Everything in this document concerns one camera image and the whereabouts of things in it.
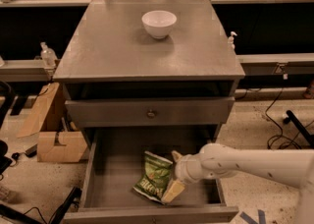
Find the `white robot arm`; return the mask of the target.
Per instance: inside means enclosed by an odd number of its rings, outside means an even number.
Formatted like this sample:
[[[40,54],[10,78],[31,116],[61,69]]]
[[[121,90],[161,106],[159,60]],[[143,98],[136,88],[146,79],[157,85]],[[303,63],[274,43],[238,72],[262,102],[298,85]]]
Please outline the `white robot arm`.
[[[299,189],[294,224],[313,224],[314,150],[235,149],[207,143],[197,154],[172,151],[175,178],[162,196],[172,202],[189,184],[204,179],[225,178],[240,171]]]

